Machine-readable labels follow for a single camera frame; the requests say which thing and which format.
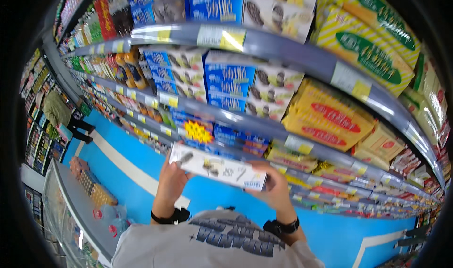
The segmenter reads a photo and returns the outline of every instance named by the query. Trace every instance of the green jacket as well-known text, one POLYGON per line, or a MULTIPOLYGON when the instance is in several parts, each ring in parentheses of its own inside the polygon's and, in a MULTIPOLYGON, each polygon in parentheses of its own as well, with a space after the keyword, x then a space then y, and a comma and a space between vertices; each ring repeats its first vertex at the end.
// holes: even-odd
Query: green jacket
POLYGON ((67 127, 71 119, 71 110, 63 102, 61 95, 56 90, 52 90, 44 97, 42 111, 54 127, 57 127, 60 123, 67 127))

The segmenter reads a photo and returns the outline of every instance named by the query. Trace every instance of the black wristband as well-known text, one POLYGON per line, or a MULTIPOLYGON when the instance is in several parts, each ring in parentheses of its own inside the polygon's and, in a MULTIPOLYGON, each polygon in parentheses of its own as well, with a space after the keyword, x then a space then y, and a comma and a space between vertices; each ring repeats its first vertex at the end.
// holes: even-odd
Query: black wristband
POLYGON ((274 235, 280 235, 280 234, 292 234, 297 229, 299 228, 299 217, 297 217, 297 220, 292 222, 291 224, 282 224, 277 220, 273 221, 267 221, 263 229, 264 231, 268 231, 270 233, 273 233, 274 235))
POLYGON ((158 218, 154 213, 151 211, 151 218, 156 221, 159 224, 169 224, 169 225, 174 225, 175 221, 179 222, 184 222, 185 220, 189 219, 190 212, 187 211, 185 208, 175 208, 173 211, 173 215, 171 215, 169 218, 158 218))

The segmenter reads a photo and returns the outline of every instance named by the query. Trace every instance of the gray t-shirt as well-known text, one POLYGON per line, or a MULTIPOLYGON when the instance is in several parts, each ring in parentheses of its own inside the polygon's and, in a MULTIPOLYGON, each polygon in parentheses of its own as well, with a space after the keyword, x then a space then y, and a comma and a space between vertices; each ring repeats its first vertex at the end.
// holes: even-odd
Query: gray t-shirt
POLYGON ((286 245, 244 215, 204 211, 179 225, 131 225, 113 268, 324 268, 306 242, 286 245))

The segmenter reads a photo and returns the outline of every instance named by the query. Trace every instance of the yellow starburst sign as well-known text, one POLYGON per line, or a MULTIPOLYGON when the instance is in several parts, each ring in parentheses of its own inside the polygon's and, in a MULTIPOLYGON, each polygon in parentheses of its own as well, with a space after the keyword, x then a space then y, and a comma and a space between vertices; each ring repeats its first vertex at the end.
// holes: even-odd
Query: yellow starburst sign
POLYGON ((197 122, 184 122, 183 127, 187 131, 186 137, 190 140, 196 140, 200 143, 210 143, 214 140, 211 132, 206 130, 204 125, 199 125, 197 122))

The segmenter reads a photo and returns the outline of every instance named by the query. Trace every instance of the blue floor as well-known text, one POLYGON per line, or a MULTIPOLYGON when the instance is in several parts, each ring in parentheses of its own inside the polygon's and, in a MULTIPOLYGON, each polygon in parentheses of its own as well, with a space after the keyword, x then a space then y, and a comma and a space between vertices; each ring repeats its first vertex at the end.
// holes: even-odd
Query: blue floor
MULTIPOLYGON (((123 130, 106 120, 96 111, 85 119, 96 126, 98 133, 118 152, 135 166, 155 179, 165 158, 150 147, 127 135, 123 130)), ((73 140, 63 161, 75 154, 79 141, 73 140)), ((98 177, 120 204, 126 205, 128 215, 138 223, 147 224, 154 197, 130 180, 118 169, 99 148, 91 143, 84 145, 79 157, 86 160, 91 171, 98 177)), ((235 206, 236 211, 263 225, 273 220, 275 213, 265 203, 241 189, 224 185, 202 177, 194 177, 184 189, 183 195, 191 200, 188 210, 196 214, 202 210, 213 210, 217 206, 235 206)), ((327 268, 352 267, 364 237, 383 235, 412 229, 415 218, 403 220, 357 219, 333 214, 319 214, 297 209, 300 225, 305 231, 309 246, 327 268)), ((393 242, 367 248, 359 268, 374 267, 396 255, 393 242)))

